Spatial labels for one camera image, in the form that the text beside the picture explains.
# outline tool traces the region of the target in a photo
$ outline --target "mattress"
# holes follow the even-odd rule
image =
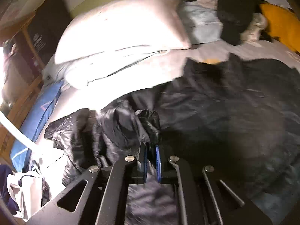
[[[285,45],[274,41],[259,41],[232,46],[224,41],[216,41],[197,45],[196,48],[170,50],[155,54],[131,67],[115,73],[104,79],[90,83],[86,88],[77,90],[73,87],[61,93],[54,111],[36,141],[40,146],[52,146],[52,141],[44,138],[45,129],[50,122],[67,116],[81,108],[100,110],[114,99],[139,89],[153,87],[168,82],[183,73],[186,58],[199,62],[215,64],[228,59],[229,53],[235,53],[244,60],[257,58],[278,59],[289,67],[300,71],[300,56],[290,51]],[[40,156],[32,153],[31,160],[39,162]],[[49,184],[51,198],[54,198],[65,187],[62,175],[67,159],[63,151],[49,157],[52,163],[49,167],[42,166],[46,182]]]

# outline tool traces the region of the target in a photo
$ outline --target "dark blue fabric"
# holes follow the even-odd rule
[[[36,100],[20,128],[20,131],[33,142],[36,142],[53,112],[60,96],[62,83],[63,81],[55,83],[45,89],[43,94]],[[21,172],[24,167],[27,168],[30,155],[31,150],[20,141],[15,140],[10,152],[10,159],[17,172]]]
[[[7,190],[6,180],[9,174],[13,174],[9,166],[0,165],[0,194],[9,211],[15,215],[19,211],[19,207]]]

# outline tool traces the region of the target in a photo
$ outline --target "blue fabric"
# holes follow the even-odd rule
[[[15,215],[17,214],[17,211],[19,211],[19,207],[18,204],[11,198],[11,195],[7,190],[6,180],[9,174],[13,174],[9,166],[0,165],[0,195],[9,211]]]
[[[216,10],[197,5],[197,2],[182,2],[178,14],[192,45],[221,40],[223,25]]]
[[[60,96],[60,87],[63,81],[48,86],[44,92],[37,98],[35,104],[24,120],[20,131],[33,142],[36,142],[38,136],[43,130],[47,120],[53,112],[55,104]],[[20,141],[15,140],[10,152],[10,159],[17,170],[21,172],[25,167],[27,169],[31,150],[29,150]]]

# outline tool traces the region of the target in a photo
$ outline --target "orange fabric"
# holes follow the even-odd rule
[[[296,15],[273,4],[261,4],[260,8],[268,20],[269,35],[278,37],[288,48],[300,52],[300,21]]]

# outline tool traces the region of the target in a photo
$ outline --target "pink pillow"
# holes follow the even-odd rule
[[[178,4],[179,0],[118,0],[79,15],[61,37],[55,63],[130,47],[142,46],[149,53],[190,48]]]

